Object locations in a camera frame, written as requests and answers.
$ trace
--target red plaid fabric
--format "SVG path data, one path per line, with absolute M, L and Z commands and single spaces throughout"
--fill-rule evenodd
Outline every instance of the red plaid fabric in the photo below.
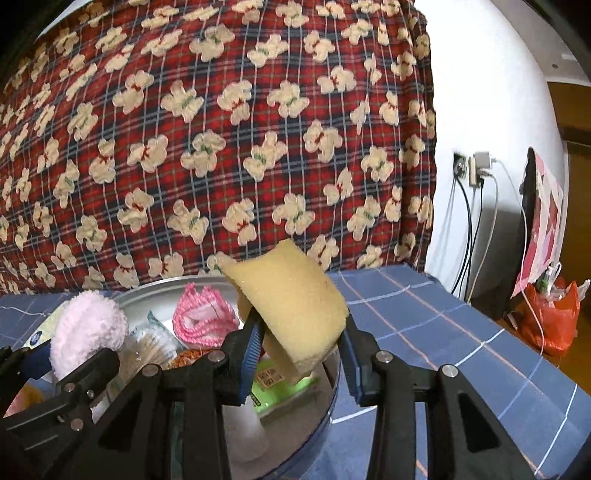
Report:
M 92 2 L 0 106 L 0 288 L 130 288 L 292 237 L 422 270 L 436 169 L 410 0 Z

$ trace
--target pink towel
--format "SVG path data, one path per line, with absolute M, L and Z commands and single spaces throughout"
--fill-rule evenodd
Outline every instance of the pink towel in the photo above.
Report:
M 119 350 L 127 337 L 127 318 L 113 300 L 85 291 L 70 300 L 51 338 L 51 366 L 61 380 L 101 348 Z
M 189 348 L 219 348 L 230 332 L 238 330 L 234 309 L 209 286 L 198 293 L 185 288 L 173 315 L 174 334 Z

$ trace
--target blue tablecloth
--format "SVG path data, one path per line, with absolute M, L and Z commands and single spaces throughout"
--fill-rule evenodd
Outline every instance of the blue tablecloth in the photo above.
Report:
M 562 474 L 591 432 L 591 398 L 552 364 L 437 281 L 410 267 L 331 274 L 358 327 L 411 365 L 455 364 L 501 419 L 538 478 Z M 0 346 L 21 346 L 69 294 L 0 298 Z M 365 479 L 375 410 L 343 378 L 328 443 L 307 480 Z M 426 479 L 424 409 L 417 406 L 417 476 Z

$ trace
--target green sticky note pad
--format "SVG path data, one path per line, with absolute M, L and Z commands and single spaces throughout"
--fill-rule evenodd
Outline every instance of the green sticky note pad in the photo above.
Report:
M 280 407 L 292 405 L 317 383 L 318 378 L 312 372 L 309 377 L 303 378 L 296 385 L 290 385 L 278 372 L 273 360 L 261 360 L 256 368 L 251 391 L 255 411 L 259 416 L 264 417 Z

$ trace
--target yellow sponge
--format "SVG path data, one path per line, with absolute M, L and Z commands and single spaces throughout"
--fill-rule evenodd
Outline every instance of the yellow sponge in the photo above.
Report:
M 345 328 L 345 299 L 290 239 L 261 257 L 225 264 L 222 272 L 239 291 L 241 318 L 254 306 L 265 320 L 263 346 L 291 384 L 325 359 Z

